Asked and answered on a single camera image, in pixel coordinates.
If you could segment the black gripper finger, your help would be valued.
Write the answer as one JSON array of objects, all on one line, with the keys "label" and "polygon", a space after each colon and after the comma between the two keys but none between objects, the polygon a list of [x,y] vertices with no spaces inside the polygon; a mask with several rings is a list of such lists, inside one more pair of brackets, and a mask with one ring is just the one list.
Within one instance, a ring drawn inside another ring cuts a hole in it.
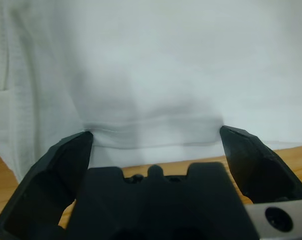
[{"label": "black gripper finger", "polygon": [[88,169],[93,135],[66,137],[30,168],[0,213],[0,240],[63,240],[64,210],[76,199]]},{"label": "black gripper finger", "polygon": [[219,130],[228,167],[241,193],[253,203],[302,200],[302,182],[286,163],[246,130]]}]

